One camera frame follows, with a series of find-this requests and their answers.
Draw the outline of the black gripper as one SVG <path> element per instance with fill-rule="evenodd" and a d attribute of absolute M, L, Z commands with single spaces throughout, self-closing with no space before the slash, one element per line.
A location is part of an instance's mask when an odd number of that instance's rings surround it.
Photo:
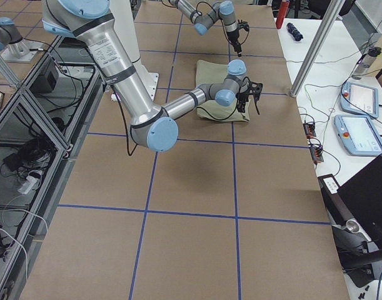
<path fill-rule="evenodd" d="M 241 43 L 238 40 L 238 36 L 229 37 L 229 42 L 232 45 L 234 51 L 236 52 L 238 57 L 242 56 Z"/>
<path fill-rule="evenodd" d="M 239 113 L 245 113 L 246 103 L 249 101 L 249 94 L 247 92 L 240 92 L 237 94 L 236 107 Z"/>

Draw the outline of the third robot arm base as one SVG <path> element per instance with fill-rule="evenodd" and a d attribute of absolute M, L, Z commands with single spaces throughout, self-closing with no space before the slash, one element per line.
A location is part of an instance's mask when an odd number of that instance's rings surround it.
<path fill-rule="evenodd" d="M 0 52 L 3 59 L 10 63 L 30 63 L 36 53 L 30 50 L 9 17 L 0 17 Z"/>

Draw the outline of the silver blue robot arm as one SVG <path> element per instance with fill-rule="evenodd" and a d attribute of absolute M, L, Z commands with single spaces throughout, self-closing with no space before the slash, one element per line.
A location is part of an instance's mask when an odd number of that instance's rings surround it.
<path fill-rule="evenodd" d="M 153 151 L 171 149 L 178 138 L 176 119 L 210 100 L 230 106 L 250 90 L 245 63 L 234 59 L 222 83 L 200 84 L 164 106 L 155 104 L 114 29 L 109 1 L 43 1 L 43 26 L 76 38 L 89 49 L 101 74 L 131 116 L 133 141 Z"/>
<path fill-rule="evenodd" d="M 207 13 L 201 12 L 189 1 L 176 0 L 168 1 L 168 3 L 179 9 L 191 21 L 195 30 L 201 36 L 206 34 L 216 22 L 221 21 L 226 39 L 232 45 L 238 57 L 242 56 L 242 43 L 239 41 L 239 32 L 244 29 L 248 33 L 249 24 L 246 21 L 237 19 L 232 1 L 221 1 L 212 5 L 205 1 L 199 2 L 198 4 L 204 3 L 210 6 Z"/>

